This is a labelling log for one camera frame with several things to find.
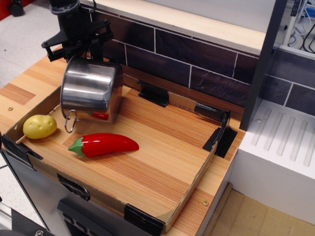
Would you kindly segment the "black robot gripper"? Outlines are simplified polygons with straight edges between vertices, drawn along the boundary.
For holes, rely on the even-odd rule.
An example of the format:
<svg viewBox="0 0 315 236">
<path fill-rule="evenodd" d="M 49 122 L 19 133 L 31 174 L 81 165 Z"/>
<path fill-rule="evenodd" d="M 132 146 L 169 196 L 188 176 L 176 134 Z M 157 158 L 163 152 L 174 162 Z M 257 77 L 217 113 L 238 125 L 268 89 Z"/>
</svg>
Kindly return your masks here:
<svg viewBox="0 0 315 236">
<path fill-rule="evenodd" d="M 57 17 L 59 33 L 41 45 L 50 61 L 64 58 L 68 63 L 73 56 L 81 57 L 87 52 L 94 60 L 104 61 L 103 44 L 114 38 L 109 20 L 92 22 L 82 11 Z"/>
</svg>

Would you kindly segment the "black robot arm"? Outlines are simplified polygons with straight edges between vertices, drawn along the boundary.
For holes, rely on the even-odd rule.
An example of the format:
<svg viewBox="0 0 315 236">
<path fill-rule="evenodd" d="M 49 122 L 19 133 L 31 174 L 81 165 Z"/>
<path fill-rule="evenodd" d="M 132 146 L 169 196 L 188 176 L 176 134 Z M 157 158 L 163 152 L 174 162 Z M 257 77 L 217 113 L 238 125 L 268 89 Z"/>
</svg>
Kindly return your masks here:
<svg viewBox="0 0 315 236">
<path fill-rule="evenodd" d="M 91 15 L 96 10 L 94 2 L 91 10 L 81 6 L 78 0 L 51 0 L 50 11 L 56 15 L 60 31 L 43 42 L 50 61 L 70 60 L 73 56 L 89 53 L 91 58 L 103 61 L 102 46 L 114 38 L 107 19 L 93 22 Z"/>
</svg>

